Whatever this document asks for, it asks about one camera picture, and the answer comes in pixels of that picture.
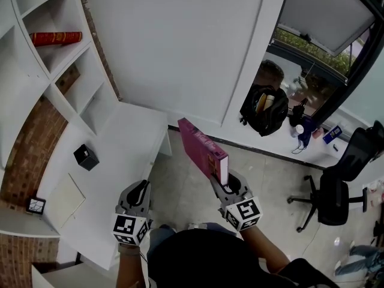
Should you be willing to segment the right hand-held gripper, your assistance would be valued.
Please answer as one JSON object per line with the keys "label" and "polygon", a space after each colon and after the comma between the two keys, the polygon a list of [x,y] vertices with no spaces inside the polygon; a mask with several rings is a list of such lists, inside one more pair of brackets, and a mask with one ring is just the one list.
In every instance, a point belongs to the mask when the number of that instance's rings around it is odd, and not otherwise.
{"label": "right hand-held gripper", "polygon": [[257,196],[249,190],[245,177],[229,170],[228,186],[223,186],[215,175],[209,177],[213,191],[220,200],[222,217],[236,230],[253,227],[261,219],[263,212]]}

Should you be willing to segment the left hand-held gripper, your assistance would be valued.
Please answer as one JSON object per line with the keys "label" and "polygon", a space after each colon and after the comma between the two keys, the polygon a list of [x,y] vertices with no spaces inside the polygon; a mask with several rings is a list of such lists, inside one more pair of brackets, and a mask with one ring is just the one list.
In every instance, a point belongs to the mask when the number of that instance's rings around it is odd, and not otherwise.
{"label": "left hand-held gripper", "polygon": [[120,195],[115,208],[112,235],[120,244],[139,246],[151,228],[151,183],[137,181]]}

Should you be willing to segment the pink book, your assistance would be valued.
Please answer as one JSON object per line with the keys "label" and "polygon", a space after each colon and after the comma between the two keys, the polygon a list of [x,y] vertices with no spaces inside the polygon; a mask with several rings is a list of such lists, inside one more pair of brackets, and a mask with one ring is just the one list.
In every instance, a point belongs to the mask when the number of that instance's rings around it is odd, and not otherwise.
{"label": "pink book", "polygon": [[229,155],[186,118],[178,120],[185,152],[207,177],[216,177],[221,185],[228,183]]}

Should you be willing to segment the white bookshelf cabinet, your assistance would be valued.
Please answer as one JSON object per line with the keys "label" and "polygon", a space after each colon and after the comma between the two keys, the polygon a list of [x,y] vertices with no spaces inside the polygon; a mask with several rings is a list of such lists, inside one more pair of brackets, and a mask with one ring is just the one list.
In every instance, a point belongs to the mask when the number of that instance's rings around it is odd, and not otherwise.
{"label": "white bookshelf cabinet", "polygon": [[[82,32],[78,43],[35,47],[35,32]],[[0,188],[11,150],[40,97],[97,136],[118,100],[80,0],[0,0]]]}

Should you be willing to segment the red book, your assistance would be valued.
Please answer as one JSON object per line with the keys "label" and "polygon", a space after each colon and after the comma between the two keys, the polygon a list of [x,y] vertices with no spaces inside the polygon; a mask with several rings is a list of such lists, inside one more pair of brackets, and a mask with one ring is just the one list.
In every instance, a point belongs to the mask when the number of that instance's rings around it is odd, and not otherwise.
{"label": "red book", "polygon": [[51,45],[67,45],[82,40],[82,32],[35,32],[29,34],[35,47]]}

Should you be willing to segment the person's left forearm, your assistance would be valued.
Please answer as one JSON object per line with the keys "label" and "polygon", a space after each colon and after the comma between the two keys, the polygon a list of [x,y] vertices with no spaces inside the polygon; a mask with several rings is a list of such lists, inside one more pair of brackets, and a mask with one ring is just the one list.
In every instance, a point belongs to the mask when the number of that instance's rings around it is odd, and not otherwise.
{"label": "person's left forearm", "polygon": [[116,288],[146,288],[139,252],[121,253]]}

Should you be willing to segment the person's right forearm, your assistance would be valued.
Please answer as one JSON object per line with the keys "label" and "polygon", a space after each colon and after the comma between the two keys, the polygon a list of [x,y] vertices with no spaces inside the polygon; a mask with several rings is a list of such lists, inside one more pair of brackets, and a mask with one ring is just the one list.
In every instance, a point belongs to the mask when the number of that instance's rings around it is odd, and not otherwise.
{"label": "person's right forearm", "polygon": [[252,252],[265,260],[270,273],[277,274],[290,263],[288,257],[257,226],[242,230],[240,234]]}

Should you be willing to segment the white desk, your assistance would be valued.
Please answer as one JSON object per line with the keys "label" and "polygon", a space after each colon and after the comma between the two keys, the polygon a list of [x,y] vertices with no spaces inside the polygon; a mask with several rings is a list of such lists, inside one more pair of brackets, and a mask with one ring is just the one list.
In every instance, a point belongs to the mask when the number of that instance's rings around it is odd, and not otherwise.
{"label": "white desk", "polygon": [[[127,103],[118,103],[97,136],[68,124],[37,192],[47,204],[51,191],[69,173],[84,195],[85,201],[57,230],[61,238],[90,261],[110,269],[117,255],[112,220],[121,192],[149,177],[162,143],[168,140],[165,113]],[[74,157],[82,144],[99,160],[91,171],[79,166]]]}

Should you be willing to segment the black square pen holder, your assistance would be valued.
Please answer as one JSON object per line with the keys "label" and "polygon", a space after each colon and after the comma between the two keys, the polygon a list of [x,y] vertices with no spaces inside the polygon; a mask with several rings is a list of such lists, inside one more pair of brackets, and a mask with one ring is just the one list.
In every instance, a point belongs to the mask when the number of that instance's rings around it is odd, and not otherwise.
{"label": "black square pen holder", "polygon": [[78,165],[87,171],[91,171],[99,163],[94,151],[85,144],[82,144],[79,148],[77,148],[73,154]]}

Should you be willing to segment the open cream notebook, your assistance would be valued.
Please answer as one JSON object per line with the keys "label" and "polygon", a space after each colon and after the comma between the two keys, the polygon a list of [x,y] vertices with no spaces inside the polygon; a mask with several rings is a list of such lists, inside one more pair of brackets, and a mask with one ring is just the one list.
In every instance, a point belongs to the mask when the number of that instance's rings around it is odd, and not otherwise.
{"label": "open cream notebook", "polygon": [[84,195],[68,173],[51,191],[45,208],[46,217],[59,230],[84,201]]}

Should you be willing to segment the person's black shirt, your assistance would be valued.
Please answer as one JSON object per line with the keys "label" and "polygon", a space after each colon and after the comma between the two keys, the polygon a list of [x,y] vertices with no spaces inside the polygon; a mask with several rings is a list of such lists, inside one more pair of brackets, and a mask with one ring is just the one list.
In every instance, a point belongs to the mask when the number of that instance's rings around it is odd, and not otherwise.
{"label": "person's black shirt", "polygon": [[270,273],[245,241],[207,229],[171,232],[152,247],[148,277],[155,288],[339,288],[304,259]]}

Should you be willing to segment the black office chair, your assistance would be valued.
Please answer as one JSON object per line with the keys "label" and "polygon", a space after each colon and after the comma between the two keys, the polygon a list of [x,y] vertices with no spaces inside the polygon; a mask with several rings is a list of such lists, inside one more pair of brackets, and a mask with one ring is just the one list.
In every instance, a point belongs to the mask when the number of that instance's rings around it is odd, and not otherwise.
{"label": "black office chair", "polygon": [[327,226],[346,224],[351,203],[363,204],[367,211],[367,189],[359,197],[350,197],[348,182],[354,181],[363,168],[380,152],[384,151],[384,125],[375,121],[368,129],[357,128],[337,164],[326,168],[320,177],[320,186],[316,188],[311,175],[304,177],[310,182],[311,193],[308,199],[290,196],[287,203],[301,202],[311,205],[307,219],[296,231],[302,232],[317,213],[319,223]]}

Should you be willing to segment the blue box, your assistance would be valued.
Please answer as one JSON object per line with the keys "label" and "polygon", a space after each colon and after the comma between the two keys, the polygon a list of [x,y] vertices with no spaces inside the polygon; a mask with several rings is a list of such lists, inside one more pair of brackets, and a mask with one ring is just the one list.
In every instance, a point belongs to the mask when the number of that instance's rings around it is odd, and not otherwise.
{"label": "blue box", "polygon": [[323,141],[326,144],[331,143],[334,139],[338,138],[342,134],[342,129],[336,125],[334,128],[326,132],[323,136]]}

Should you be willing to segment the white roller blind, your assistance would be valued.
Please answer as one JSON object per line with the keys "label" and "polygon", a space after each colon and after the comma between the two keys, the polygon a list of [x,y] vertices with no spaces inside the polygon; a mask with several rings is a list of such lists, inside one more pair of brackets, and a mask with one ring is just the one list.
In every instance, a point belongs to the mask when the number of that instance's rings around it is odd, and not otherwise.
{"label": "white roller blind", "polygon": [[285,0],[278,27],[337,56],[374,21],[360,0]]}

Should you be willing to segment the black picture frame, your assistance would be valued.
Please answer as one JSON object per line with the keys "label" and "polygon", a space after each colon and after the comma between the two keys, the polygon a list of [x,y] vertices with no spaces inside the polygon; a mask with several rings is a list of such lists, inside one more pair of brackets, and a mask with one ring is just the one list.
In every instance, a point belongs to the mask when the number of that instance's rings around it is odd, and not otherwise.
{"label": "black picture frame", "polygon": [[37,197],[30,197],[27,199],[26,212],[31,214],[43,215],[46,201]]}

